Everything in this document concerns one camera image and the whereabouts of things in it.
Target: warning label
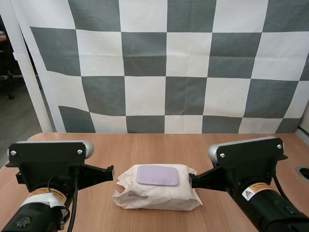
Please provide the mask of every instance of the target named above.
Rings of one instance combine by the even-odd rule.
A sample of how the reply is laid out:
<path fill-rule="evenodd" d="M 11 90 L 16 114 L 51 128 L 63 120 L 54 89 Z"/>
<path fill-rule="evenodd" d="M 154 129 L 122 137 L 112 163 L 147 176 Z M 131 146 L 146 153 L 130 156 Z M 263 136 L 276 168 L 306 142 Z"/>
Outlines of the warning label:
<path fill-rule="evenodd" d="M 252 192 L 246 191 L 246 196 L 249 197 L 249 195 L 250 195 L 251 193 L 252 193 Z"/>
<path fill-rule="evenodd" d="M 65 203 L 67 200 L 67 197 L 60 191 L 51 188 L 50 191 L 56 195 L 56 197 L 58 197 L 62 203 Z M 44 193 L 48 193 L 48 188 L 38 188 L 36 190 L 34 190 L 31 194 L 30 197 L 34 196 L 34 195 L 39 195 L 39 194 L 44 194 Z"/>
<path fill-rule="evenodd" d="M 266 183 L 255 183 L 253 185 L 250 185 L 247 187 L 243 192 L 242 196 L 248 201 L 250 200 L 256 193 L 267 190 L 267 189 L 272 189 L 268 184 Z"/>

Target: gray floor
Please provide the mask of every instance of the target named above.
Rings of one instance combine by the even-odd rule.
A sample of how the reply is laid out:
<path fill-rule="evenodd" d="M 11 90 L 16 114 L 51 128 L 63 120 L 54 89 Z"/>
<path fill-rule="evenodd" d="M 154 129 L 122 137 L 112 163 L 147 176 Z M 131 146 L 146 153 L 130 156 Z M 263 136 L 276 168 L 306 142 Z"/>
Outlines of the gray floor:
<path fill-rule="evenodd" d="M 0 93 L 0 168 L 8 161 L 6 152 L 12 143 L 42 132 L 26 86 L 16 88 L 14 93 L 13 100 Z"/>

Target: white square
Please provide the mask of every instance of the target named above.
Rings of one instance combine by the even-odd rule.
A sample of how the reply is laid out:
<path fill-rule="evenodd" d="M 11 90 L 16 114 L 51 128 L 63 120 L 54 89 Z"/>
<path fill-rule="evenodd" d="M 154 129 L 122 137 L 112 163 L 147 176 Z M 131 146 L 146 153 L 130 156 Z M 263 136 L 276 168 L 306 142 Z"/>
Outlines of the white square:
<path fill-rule="evenodd" d="M 28 26 L 75 29 L 67 0 L 20 0 L 18 6 L 23 10 Z"/>
<path fill-rule="evenodd" d="M 282 118 L 248 118 L 241 120 L 239 133 L 276 133 Z"/>
<path fill-rule="evenodd" d="M 309 100 L 309 81 L 300 81 L 297 84 L 291 104 L 284 118 L 301 118 Z"/>
<path fill-rule="evenodd" d="M 167 32 L 168 0 L 119 0 L 122 32 Z"/>
<path fill-rule="evenodd" d="M 76 30 L 82 76 L 124 76 L 121 32 Z"/>
<path fill-rule="evenodd" d="M 211 33 L 167 34 L 167 76 L 207 77 Z"/>
<path fill-rule="evenodd" d="M 212 32 L 262 32 L 268 0 L 217 0 Z"/>
<path fill-rule="evenodd" d="M 73 107 L 84 111 L 89 111 L 82 78 L 80 76 L 67 76 L 61 73 L 47 71 L 49 83 L 48 87 L 54 94 L 54 104 Z"/>
<path fill-rule="evenodd" d="M 252 79 L 298 81 L 309 52 L 309 32 L 262 33 Z"/>
<path fill-rule="evenodd" d="M 126 116 L 107 116 L 91 113 L 96 133 L 127 133 Z"/>
<path fill-rule="evenodd" d="M 125 76 L 126 115 L 165 114 L 164 76 Z"/>
<path fill-rule="evenodd" d="M 203 115 L 243 117 L 250 79 L 207 78 Z"/>
<path fill-rule="evenodd" d="M 202 115 L 171 115 L 165 116 L 165 134 L 202 133 Z"/>

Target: white pole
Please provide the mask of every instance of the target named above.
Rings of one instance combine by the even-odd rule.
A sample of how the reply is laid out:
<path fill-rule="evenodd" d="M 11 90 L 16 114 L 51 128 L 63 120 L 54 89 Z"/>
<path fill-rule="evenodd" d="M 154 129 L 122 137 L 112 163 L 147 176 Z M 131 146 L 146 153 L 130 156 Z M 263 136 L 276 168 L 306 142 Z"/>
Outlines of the white pole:
<path fill-rule="evenodd" d="M 10 0 L 0 0 L 0 14 L 43 132 L 53 132 L 24 38 Z"/>

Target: gray square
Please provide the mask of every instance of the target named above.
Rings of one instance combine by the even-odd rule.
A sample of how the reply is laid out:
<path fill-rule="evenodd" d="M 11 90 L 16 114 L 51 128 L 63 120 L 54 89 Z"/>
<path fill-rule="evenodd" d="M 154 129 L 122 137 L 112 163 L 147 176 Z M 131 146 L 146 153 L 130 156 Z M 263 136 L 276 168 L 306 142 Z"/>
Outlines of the gray square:
<path fill-rule="evenodd" d="M 83 76 L 82 84 L 90 112 L 109 116 L 126 115 L 124 76 Z"/>
<path fill-rule="evenodd" d="M 213 33 L 208 77 L 251 78 L 261 33 Z"/>
<path fill-rule="evenodd" d="M 168 0 L 168 32 L 212 32 L 216 0 Z"/>
<path fill-rule="evenodd" d="M 238 133 L 241 117 L 203 116 L 202 133 Z"/>
<path fill-rule="evenodd" d="M 276 133 L 294 133 L 299 125 L 300 118 L 284 118 Z"/>
<path fill-rule="evenodd" d="M 297 81 L 250 81 L 244 117 L 283 118 L 294 96 Z"/>
<path fill-rule="evenodd" d="M 164 133 L 164 116 L 127 116 L 128 133 Z"/>
<path fill-rule="evenodd" d="M 66 106 L 59 106 L 59 111 L 67 133 L 96 132 L 89 112 Z"/>
<path fill-rule="evenodd" d="M 203 115 L 206 78 L 166 77 L 165 115 Z"/>
<path fill-rule="evenodd" d="M 268 0 L 263 32 L 309 31 L 308 0 Z"/>
<path fill-rule="evenodd" d="M 30 28 L 48 71 L 81 75 L 74 29 Z"/>
<path fill-rule="evenodd" d="M 309 54 L 306 59 L 303 73 L 301 74 L 300 81 L 309 81 Z"/>
<path fill-rule="evenodd" d="M 119 1 L 69 0 L 76 29 L 120 31 Z"/>
<path fill-rule="evenodd" d="M 161 32 L 122 32 L 125 76 L 165 76 L 166 36 Z"/>

